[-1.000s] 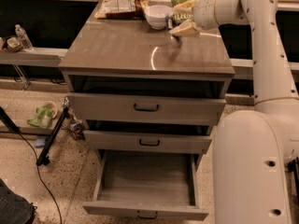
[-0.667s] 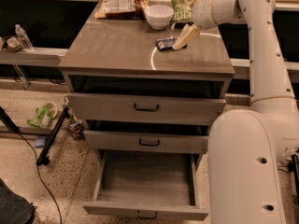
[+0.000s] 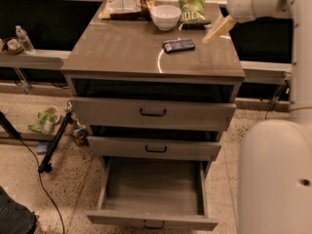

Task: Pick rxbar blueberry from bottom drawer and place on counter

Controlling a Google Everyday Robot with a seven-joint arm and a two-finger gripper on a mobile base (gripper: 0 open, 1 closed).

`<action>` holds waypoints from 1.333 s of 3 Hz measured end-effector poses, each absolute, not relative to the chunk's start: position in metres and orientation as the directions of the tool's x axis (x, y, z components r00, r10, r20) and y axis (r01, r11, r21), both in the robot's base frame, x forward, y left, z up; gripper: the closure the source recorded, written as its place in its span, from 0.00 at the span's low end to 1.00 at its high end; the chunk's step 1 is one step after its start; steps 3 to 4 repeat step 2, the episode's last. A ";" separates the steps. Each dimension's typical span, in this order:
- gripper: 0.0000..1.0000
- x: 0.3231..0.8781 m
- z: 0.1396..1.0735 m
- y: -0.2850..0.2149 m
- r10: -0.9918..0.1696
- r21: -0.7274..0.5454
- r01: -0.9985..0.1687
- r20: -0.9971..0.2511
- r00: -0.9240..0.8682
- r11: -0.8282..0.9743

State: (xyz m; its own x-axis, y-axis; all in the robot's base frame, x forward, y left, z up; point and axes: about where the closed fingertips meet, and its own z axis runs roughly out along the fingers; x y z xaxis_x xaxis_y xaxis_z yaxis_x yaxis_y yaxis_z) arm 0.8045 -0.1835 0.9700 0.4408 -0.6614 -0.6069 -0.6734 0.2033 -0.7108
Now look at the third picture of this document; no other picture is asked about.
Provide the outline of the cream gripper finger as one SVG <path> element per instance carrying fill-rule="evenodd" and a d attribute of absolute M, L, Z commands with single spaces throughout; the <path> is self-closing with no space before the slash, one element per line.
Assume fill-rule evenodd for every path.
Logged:
<path fill-rule="evenodd" d="M 218 37 L 227 34 L 236 23 L 237 21 L 231 16 L 219 16 L 214 23 L 206 26 L 207 34 L 202 42 L 210 43 Z"/>

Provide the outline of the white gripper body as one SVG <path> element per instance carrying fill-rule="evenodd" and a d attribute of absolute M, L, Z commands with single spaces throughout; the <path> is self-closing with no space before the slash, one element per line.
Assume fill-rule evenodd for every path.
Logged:
<path fill-rule="evenodd" d="M 227 0 L 228 14 L 238 23 L 253 21 L 258 18 L 255 0 Z"/>

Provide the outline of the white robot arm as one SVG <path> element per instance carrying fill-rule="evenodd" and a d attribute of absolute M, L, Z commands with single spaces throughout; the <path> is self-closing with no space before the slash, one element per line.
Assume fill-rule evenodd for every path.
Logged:
<path fill-rule="evenodd" d="M 209 43 L 237 23 L 291 18 L 290 118 L 265 120 L 242 141 L 238 234 L 312 234 L 312 0 L 227 0 Z"/>

